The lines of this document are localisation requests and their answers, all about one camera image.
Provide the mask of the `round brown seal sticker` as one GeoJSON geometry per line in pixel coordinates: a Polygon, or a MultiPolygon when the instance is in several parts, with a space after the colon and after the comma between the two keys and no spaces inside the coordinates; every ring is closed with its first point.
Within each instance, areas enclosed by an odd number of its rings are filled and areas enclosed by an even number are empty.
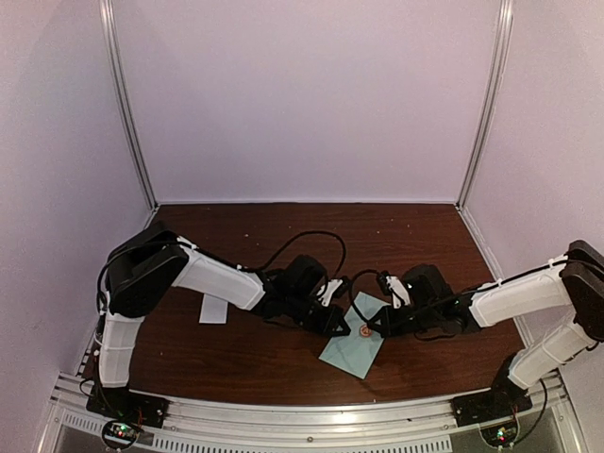
{"type": "Polygon", "coordinates": [[[360,327],[360,335],[363,338],[369,338],[369,337],[371,337],[372,333],[373,333],[372,329],[369,328],[367,325],[363,325],[363,326],[360,327]]]}

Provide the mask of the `white sticker sheet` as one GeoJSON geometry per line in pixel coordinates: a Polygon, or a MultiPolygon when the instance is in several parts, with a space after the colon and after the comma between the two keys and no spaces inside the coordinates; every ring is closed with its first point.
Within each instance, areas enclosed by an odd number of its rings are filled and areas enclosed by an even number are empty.
{"type": "Polygon", "coordinates": [[[227,322],[228,302],[204,294],[201,301],[201,309],[198,322],[202,325],[224,325],[227,322]]]}

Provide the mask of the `light blue envelope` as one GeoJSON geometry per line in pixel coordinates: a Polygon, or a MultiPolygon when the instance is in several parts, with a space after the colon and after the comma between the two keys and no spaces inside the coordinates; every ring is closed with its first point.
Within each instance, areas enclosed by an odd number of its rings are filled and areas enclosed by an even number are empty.
{"type": "Polygon", "coordinates": [[[330,339],[318,359],[356,378],[365,379],[383,344],[383,338],[376,332],[369,338],[363,338],[360,327],[366,323],[353,309],[349,309],[344,318],[351,328],[350,334],[330,339]]]}

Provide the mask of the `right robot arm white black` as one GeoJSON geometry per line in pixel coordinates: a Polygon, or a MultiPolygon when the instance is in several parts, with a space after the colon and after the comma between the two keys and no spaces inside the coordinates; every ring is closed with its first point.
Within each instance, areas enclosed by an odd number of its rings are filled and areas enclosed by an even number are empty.
{"type": "Polygon", "coordinates": [[[540,378],[603,341],[603,256],[583,240],[542,266],[457,294],[434,265],[415,266],[401,278],[382,272],[377,281],[393,302],[365,323],[384,338],[434,328],[461,335],[531,312],[568,309],[536,343],[504,360],[483,399],[492,416],[505,415],[540,378]]]}

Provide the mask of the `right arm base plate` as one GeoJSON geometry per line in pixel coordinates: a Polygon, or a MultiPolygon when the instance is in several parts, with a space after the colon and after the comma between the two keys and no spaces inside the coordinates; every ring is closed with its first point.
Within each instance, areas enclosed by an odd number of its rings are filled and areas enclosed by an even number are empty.
{"type": "Polygon", "coordinates": [[[461,428],[509,418],[518,412],[530,410],[533,405],[528,396],[510,400],[506,396],[482,392],[457,396],[451,400],[451,407],[457,426],[461,428]]]}

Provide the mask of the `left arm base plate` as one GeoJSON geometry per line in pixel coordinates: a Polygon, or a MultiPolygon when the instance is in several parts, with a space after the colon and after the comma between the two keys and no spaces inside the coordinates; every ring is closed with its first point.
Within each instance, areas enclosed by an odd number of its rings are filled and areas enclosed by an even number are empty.
{"type": "Polygon", "coordinates": [[[132,425],[162,428],[169,401],[163,397],[103,389],[88,398],[86,410],[132,425]]]}

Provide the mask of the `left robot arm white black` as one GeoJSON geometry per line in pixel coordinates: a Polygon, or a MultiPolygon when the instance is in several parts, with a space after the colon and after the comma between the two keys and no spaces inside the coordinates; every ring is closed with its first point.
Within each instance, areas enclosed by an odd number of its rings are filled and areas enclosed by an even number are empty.
{"type": "Polygon", "coordinates": [[[326,338],[350,333],[333,304],[346,283],[312,256],[299,254],[278,268],[221,258],[155,223],[113,249],[96,280],[99,315],[94,386],[100,405],[116,419],[136,409],[130,364],[143,322],[177,293],[214,299],[264,321],[287,318],[326,338]]]}

